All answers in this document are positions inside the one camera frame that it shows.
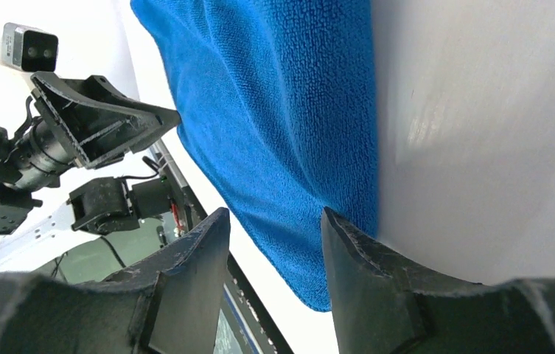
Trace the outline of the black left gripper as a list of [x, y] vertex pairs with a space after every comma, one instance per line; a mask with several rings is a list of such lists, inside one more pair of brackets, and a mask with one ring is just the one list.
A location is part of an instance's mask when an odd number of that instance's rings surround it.
[[39, 115], [10, 159], [23, 190], [55, 188], [67, 170], [97, 169], [143, 151], [181, 123], [176, 110], [126, 97], [100, 75], [36, 72], [30, 80]]

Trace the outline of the blue microfiber towel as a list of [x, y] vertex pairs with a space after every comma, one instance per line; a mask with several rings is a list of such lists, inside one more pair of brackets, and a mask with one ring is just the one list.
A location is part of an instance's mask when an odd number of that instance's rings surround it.
[[330, 310], [321, 214], [377, 231], [368, 1], [132, 1], [192, 160], [293, 293]]

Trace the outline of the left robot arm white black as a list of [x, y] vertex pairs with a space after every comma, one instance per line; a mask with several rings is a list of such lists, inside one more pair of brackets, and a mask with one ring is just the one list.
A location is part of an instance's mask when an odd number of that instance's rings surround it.
[[57, 188], [72, 168], [96, 170], [146, 150], [181, 123], [177, 111], [126, 97], [103, 76], [84, 80], [36, 72], [26, 109], [9, 138], [0, 127], [0, 235], [41, 205], [33, 193]]

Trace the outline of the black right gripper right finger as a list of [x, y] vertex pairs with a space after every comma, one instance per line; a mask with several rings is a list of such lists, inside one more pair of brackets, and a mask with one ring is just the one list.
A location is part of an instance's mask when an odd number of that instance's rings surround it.
[[321, 238], [341, 353], [555, 353], [555, 278], [449, 277], [330, 208]]

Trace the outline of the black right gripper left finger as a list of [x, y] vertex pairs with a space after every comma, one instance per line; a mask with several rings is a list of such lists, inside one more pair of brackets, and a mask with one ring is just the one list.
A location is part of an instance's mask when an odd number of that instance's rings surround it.
[[230, 230], [219, 208], [100, 282], [0, 273], [0, 353], [212, 353]]

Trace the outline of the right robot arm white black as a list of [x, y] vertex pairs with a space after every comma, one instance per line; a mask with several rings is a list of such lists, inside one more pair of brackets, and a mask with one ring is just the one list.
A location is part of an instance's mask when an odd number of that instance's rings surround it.
[[[0, 213], [0, 353], [211, 353], [226, 279], [230, 218], [100, 282], [69, 285], [1, 270], [27, 249], [73, 241], [73, 209], [10, 233]], [[555, 279], [485, 286], [425, 268], [331, 209], [321, 238], [342, 353], [555, 353]]]

